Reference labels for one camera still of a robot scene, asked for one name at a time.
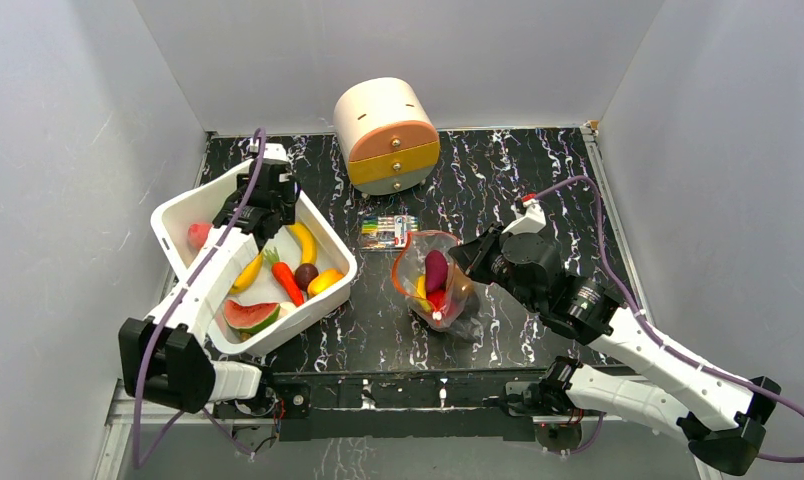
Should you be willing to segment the red fruit toy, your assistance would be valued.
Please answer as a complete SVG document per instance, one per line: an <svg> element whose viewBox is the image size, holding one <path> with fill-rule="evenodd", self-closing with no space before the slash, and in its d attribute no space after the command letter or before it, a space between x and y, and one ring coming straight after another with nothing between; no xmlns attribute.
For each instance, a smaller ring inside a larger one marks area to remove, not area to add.
<svg viewBox="0 0 804 480"><path fill-rule="evenodd" d="M446 305L446 291L443 289L436 289L428 292L427 301L429 302L432 312L442 311Z"/></svg>

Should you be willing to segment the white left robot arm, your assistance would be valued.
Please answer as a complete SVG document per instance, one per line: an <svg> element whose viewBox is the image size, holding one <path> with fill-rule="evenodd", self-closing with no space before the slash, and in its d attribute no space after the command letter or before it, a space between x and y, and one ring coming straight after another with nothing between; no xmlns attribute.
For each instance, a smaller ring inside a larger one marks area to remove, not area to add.
<svg viewBox="0 0 804 480"><path fill-rule="evenodd" d="M196 413L207 404L238 400L253 416L272 411L275 387L259 368L208 358L209 326L242 271L285 225L295 221L301 186L287 160L256 158L235 177L186 277L144 319L127 319L118 333L123 381L136 402Z"/></svg>

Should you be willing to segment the purple sweet potato toy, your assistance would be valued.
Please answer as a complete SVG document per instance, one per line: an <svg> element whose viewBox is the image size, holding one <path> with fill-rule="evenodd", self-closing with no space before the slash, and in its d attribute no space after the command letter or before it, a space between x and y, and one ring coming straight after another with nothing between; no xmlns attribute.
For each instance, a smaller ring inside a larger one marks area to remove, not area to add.
<svg viewBox="0 0 804 480"><path fill-rule="evenodd" d="M425 275L427 293L436 289L445 289L449 276L449 263L443 252L431 250L426 255Z"/></svg>

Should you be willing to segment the clear orange-zip bag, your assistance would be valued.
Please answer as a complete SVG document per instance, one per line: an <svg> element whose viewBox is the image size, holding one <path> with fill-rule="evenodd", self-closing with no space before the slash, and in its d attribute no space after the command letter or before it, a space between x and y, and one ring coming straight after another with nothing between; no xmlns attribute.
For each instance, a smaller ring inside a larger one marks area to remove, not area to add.
<svg viewBox="0 0 804 480"><path fill-rule="evenodd" d="M459 244L456 236L443 231L410 232L391 271L409 310L438 332L460 323L475 292L450 256L450 249Z"/></svg>

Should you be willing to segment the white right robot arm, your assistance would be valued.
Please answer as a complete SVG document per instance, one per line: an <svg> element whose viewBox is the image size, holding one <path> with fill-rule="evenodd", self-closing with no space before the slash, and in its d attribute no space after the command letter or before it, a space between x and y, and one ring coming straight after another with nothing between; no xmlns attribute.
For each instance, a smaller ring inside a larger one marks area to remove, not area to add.
<svg viewBox="0 0 804 480"><path fill-rule="evenodd" d="M653 341L623 307L622 297L588 277L568 272L557 248L539 233L489 227L448 251L471 280L496 284L538 316L553 333L612 356L645 383L606 374L559 356L536 383L510 382L500 398L516 415L596 410L637 422L684 443L702 463L744 475L757 458L765 423L780 387L767 377L737 385L675 358L669 343Z"/></svg>

